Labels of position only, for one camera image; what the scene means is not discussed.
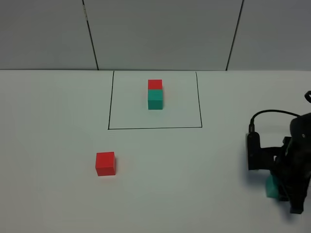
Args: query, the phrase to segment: white wall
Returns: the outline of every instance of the white wall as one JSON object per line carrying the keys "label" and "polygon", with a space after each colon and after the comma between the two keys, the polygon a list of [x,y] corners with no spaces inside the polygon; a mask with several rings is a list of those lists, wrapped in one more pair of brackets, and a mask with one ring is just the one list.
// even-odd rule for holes
{"label": "white wall", "polygon": [[225,70],[242,0],[85,0],[99,69]]}
{"label": "white wall", "polygon": [[245,0],[229,70],[311,70],[311,1]]}
{"label": "white wall", "polygon": [[0,69],[96,69],[82,1],[2,1]]}

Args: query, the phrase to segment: black rectangle outline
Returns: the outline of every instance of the black rectangle outline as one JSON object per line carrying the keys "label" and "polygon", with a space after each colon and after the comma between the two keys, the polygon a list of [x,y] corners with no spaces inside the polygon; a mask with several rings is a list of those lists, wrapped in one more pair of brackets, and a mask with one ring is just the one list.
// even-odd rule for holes
{"label": "black rectangle outline", "polygon": [[198,102],[199,102],[199,111],[200,111],[200,120],[201,120],[201,126],[193,126],[193,127],[150,127],[150,128],[110,128],[110,117],[111,117],[111,105],[112,105],[112,93],[113,93],[113,81],[114,81],[115,71],[113,71],[112,74],[112,85],[111,85],[111,98],[110,98],[110,110],[109,110],[109,122],[108,122],[108,130],[146,130],[146,129],[197,129],[197,128],[203,128],[202,124],[202,116],[201,116],[201,105],[200,105],[200,96],[199,96],[199,84],[198,84],[198,75],[195,72],[196,77],[196,88],[198,91]]}

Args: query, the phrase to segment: black cable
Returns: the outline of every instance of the black cable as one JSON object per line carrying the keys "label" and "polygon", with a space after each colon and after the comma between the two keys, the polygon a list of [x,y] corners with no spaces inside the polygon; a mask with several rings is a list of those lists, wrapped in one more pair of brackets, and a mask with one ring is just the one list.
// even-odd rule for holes
{"label": "black cable", "polygon": [[253,117],[251,118],[251,122],[249,124],[249,127],[248,127],[248,132],[251,133],[251,132],[255,131],[255,124],[254,124],[255,117],[257,117],[259,114],[270,113],[270,112],[284,113],[284,114],[292,115],[294,117],[299,117],[300,116],[298,114],[291,113],[291,112],[286,112],[286,111],[282,111],[282,110],[275,110],[275,109],[263,110],[263,111],[257,112],[255,115],[253,115]]}
{"label": "black cable", "polygon": [[305,94],[305,98],[306,98],[306,100],[307,100],[309,103],[311,103],[311,97],[310,97],[310,95],[311,95],[311,91],[308,91],[308,92],[306,92],[306,94]]}

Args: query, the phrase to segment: teal cube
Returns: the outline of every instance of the teal cube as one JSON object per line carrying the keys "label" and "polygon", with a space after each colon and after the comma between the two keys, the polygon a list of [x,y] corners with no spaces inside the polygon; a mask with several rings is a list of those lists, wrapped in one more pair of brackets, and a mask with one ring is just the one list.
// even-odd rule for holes
{"label": "teal cube", "polygon": [[160,110],[163,109],[163,90],[148,90],[148,109]]}
{"label": "teal cube", "polygon": [[270,175],[266,180],[266,196],[278,199],[277,179]]}

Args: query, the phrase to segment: cube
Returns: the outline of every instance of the cube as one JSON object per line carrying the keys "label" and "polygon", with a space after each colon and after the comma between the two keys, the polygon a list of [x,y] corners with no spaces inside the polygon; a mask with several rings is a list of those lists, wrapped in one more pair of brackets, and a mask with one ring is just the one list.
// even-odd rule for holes
{"label": "cube", "polygon": [[272,175],[266,180],[266,196],[268,198],[278,199],[277,179]]}
{"label": "cube", "polygon": [[163,109],[163,90],[148,90],[148,109]]}
{"label": "cube", "polygon": [[95,169],[98,176],[113,176],[116,174],[116,158],[114,152],[99,152],[96,154]]}
{"label": "cube", "polygon": [[162,80],[161,79],[149,79],[148,90],[162,90]]}

